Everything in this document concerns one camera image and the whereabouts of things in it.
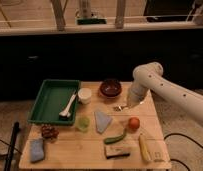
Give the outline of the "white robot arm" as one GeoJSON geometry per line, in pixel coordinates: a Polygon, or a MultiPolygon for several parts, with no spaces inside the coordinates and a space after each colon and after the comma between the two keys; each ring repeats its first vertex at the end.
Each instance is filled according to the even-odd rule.
{"type": "Polygon", "coordinates": [[[140,104],[148,90],[152,90],[185,110],[203,127],[203,96],[164,79],[162,75],[163,67],[158,62],[137,66],[133,70],[134,80],[128,89],[128,107],[140,104]]]}

